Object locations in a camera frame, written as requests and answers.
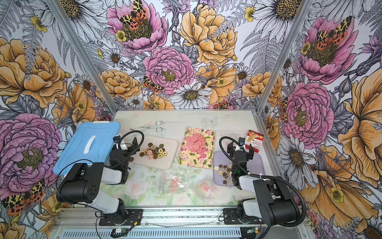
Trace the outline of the bag of mixed snacks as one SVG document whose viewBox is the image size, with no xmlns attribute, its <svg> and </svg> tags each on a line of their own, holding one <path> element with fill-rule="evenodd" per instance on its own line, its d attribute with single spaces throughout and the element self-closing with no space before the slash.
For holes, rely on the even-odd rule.
<svg viewBox="0 0 382 239">
<path fill-rule="evenodd" d="M 196 196 L 210 205 L 226 205 L 232 198 L 232 192 L 226 186 L 218 186 L 211 179 L 203 179 L 192 187 Z"/>
</svg>

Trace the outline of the bag of pink wafers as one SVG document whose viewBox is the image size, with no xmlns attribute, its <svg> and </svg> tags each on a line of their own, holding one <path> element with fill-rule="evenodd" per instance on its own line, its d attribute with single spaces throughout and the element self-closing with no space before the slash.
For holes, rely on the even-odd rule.
<svg viewBox="0 0 382 239">
<path fill-rule="evenodd" d="M 160 195 L 185 193 L 192 185 L 193 179 L 183 173 L 164 172 L 160 184 Z"/>
</svg>

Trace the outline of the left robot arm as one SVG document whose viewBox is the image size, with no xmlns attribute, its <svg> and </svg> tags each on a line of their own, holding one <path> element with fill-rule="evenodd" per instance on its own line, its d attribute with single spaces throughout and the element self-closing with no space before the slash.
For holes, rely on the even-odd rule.
<svg viewBox="0 0 382 239">
<path fill-rule="evenodd" d="M 123 200 L 101 191 L 100 185 L 126 183 L 130 158 L 140 150 L 145 136 L 143 132 L 133 130 L 115 139 L 118 142 L 109 154 L 109 165 L 103 162 L 88 165 L 80 160 L 71 163 L 72 168 L 57 188 L 56 198 L 61 203 L 95 209 L 106 223 L 122 225 L 128 221 Z"/>
</svg>

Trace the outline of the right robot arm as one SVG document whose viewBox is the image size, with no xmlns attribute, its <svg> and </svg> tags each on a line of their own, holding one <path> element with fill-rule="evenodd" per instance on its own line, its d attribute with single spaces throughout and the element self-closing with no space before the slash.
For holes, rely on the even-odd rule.
<svg viewBox="0 0 382 239">
<path fill-rule="evenodd" d="M 254 199 L 239 201 L 236 210 L 224 210 L 227 223 L 239 221 L 242 224 L 259 222 L 267 226 L 280 225 L 296 227 L 306 216 L 306 202 L 299 191 L 279 176 L 251 173 L 247 162 L 255 154 L 255 149 L 245 149 L 245 144 L 231 137 L 219 140 L 223 154 L 233 163 L 232 182 L 240 190 L 255 194 Z"/>
</svg>

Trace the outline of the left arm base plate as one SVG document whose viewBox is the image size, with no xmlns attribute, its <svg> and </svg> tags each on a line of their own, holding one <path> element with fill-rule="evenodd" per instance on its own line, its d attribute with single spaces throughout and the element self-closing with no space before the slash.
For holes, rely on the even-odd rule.
<svg viewBox="0 0 382 239">
<path fill-rule="evenodd" d="M 101 216 L 100 226 L 138 226 L 143 215 L 142 209 L 126 209 L 125 212 L 116 212 Z"/>
</svg>

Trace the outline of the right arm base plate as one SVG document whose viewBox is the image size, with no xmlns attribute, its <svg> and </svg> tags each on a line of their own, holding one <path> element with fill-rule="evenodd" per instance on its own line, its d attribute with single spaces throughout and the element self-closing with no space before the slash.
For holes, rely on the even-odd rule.
<svg viewBox="0 0 382 239">
<path fill-rule="evenodd" d="M 258 217 L 246 216 L 237 208 L 224 208 L 223 221 L 225 225 L 262 225 L 264 222 Z"/>
</svg>

